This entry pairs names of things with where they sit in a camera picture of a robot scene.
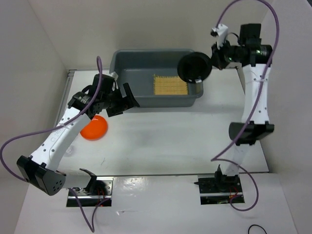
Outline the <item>black round dish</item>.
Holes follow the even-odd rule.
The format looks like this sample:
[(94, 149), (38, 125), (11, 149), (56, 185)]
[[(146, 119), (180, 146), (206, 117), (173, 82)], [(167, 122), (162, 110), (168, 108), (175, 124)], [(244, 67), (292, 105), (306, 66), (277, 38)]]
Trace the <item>black round dish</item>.
[(186, 83), (201, 83), (211, 71), (211, 59), (202, 52), (192, 52), (183, 56), (177, 65), (178, 76)]

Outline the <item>yellow woven bamboo mat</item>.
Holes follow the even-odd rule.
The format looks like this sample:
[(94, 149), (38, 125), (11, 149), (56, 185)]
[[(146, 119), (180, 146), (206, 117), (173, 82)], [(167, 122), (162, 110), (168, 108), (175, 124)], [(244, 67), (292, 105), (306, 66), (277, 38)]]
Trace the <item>yellow woven bamboo mat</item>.
[(179, 76), (153, 75), (154, 95), (188, 95), (188, 84)]

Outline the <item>orange plastic bowl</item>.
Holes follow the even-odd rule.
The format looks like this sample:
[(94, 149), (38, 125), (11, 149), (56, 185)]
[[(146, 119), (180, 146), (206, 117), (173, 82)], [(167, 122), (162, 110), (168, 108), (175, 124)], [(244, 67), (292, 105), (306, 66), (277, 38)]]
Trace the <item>orange plastic bowl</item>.
[(108, 130), (108, 123), (106, 119), (100, 115), (93, 117), (91, 122), (86, 125), (81, 131), (80, 135), (86, 140), (99, 140)]

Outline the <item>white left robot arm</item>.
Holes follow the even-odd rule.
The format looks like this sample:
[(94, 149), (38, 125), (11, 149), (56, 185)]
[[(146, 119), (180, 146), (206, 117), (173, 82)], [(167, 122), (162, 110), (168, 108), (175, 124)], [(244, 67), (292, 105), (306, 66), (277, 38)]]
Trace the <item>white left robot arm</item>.
[(91, 85), (72, 96), (63, 117), (47, 139), (30, 156), (17, 160), (28, 183), (49, 196), (63, 188), (80, 188), (86, 195), (91, 195), (100, 187), (97, 176), (86, 169), (71, 173), (60, 172), (58, 167), (69, 146), (95, 115), (106, 110), (107, 115), (113, 117), (139, 107), (129, 84), (123, 84), (126, 94), (123, 96), (116, 78), (116, 73), (96, 74)]

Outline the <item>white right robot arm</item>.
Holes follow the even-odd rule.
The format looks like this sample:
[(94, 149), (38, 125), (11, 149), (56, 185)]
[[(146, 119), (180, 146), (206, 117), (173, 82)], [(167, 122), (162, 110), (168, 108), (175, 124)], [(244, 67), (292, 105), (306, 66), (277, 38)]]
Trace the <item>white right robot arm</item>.
[(260, 31), (259, 23), (241, 25), (237, 45), (231, 45), (227, 40), (229, 28), (226, 25), (220, 23), (211, 31), (211, 35), (217, 38), (212, 46), (215, 66), (222, 70), (231, 62), (239, 63), (245, 80), (241, 121), (232, 122), (229, 126), (229, 137), (234, 141), (233, 157), (225, 169), (219, 166), (214, 174), (214, 187), (220, 192), (227, 192), (239, 183), (239, 167), (245, 156), (257, 141), (274, 131), (267, 109), (273, 47), (262, 44)]

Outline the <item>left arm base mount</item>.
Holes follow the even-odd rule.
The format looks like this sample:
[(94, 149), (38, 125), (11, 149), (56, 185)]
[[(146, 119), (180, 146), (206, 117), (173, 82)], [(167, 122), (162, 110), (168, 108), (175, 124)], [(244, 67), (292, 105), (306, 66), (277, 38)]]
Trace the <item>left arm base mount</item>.
[(74, 187), (73, 191), (78, 197), (82, 207), (112, 206), (113, 177), (100, 176), (97, 178), (97, 187), (90, 193), (79, 187)]

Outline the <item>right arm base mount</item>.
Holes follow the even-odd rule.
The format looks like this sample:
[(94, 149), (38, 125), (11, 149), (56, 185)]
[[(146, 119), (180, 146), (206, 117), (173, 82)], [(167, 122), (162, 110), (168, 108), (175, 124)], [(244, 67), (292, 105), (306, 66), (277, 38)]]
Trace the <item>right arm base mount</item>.
[(245, 203), (240, 179), (230, 183), (217, 183), (214, 175), (199, 175), (195, 185), (199, 189), (201, 205)]

